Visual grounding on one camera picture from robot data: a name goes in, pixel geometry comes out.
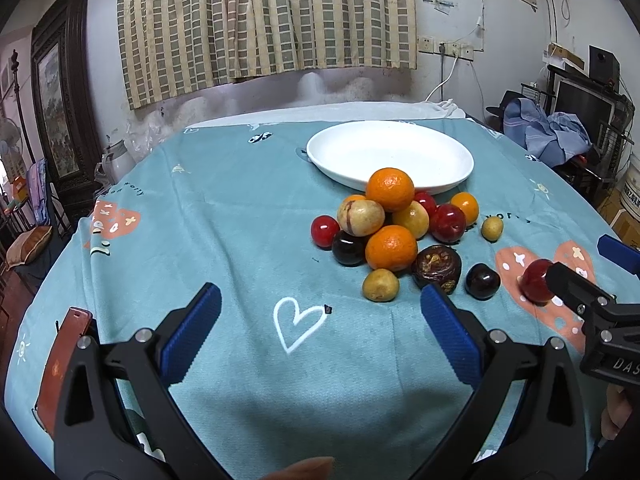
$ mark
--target cardboard box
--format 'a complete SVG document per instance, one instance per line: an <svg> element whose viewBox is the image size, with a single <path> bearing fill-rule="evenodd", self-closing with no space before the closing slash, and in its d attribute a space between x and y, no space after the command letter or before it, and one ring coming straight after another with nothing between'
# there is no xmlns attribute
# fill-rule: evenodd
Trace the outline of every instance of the cardboard box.
<svg viewBox="0 0 640 480"><path fill-rule="evenodd" d="M600 205L598 212L624 244L640 250L640 222L624 208L617 189Z"/></svg>
<svg viewBox="0 0 640 480"><path fill-rule="evenodd" d="M560 46L555 43L549 44L549 48L547 50L549 57L558 56L563 57L571 61L575 66L580 67L580 69L584 72L584 60L582 58L576 56L573 52L568 50L567 48Z"/></svg>

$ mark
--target power outlet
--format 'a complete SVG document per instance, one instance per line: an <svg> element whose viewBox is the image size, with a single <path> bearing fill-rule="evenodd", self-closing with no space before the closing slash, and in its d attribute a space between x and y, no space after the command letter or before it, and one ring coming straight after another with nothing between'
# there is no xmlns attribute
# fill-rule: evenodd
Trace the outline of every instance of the power outlet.
<svg viewBox="0 0 640 480"><path fill-rule="evenodd" d="M444 50L445 56L460 57L460 44L447 43Z"/></svg>
<svg viewBox="0 0 640 480"><path fill-rule="evenodd" d="M474 60L474 48L472 45L462 45L460 47L460 57L462 59Z"/></svg>
<svg viewBox="0 0 640 480"><path fill-rule="evenodd" d="M430 36L421 36L418 38L418 52L425 54L433 54L435 48L435 40Z"/></svg>

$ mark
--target white oval dish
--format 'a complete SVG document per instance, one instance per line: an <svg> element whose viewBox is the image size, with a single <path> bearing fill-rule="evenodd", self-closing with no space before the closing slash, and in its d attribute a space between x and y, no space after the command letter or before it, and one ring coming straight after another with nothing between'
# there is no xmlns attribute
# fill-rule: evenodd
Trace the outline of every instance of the white oval dish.
<svg viewBox="0 0 640 480"><path fill-rule="evenodd" d="M381 168L403 170L416 189L431 194L456 187L474 169L473 156L455 139L396 121L331 126L309 139L306 154L326 176L359 191Z"/></svg>

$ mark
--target television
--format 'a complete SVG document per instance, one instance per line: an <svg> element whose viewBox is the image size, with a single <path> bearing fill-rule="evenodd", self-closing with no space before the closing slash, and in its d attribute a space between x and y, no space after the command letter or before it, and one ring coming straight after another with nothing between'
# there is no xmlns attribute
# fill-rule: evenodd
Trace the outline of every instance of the television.
<svg viewBox="0 0 640 480"><path fill-rule="evenodd" d="M556 80L556 99L551 113L576 114L587 130L591 142L598 145L601 123L611 124L616 111L615 102L603 94L562 77Z"/></svg>

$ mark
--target wooden frame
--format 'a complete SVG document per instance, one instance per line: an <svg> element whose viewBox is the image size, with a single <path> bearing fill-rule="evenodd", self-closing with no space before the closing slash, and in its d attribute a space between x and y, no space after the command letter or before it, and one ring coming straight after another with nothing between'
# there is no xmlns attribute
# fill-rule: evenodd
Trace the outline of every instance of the wooden frame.
<svg viewBox="0 0 640 480"><path fill-rule="evenodd" d="M31 33L31 88L40 142L72 225L90 213L100 148L86 70L87 0L56 0Z"/></svg>

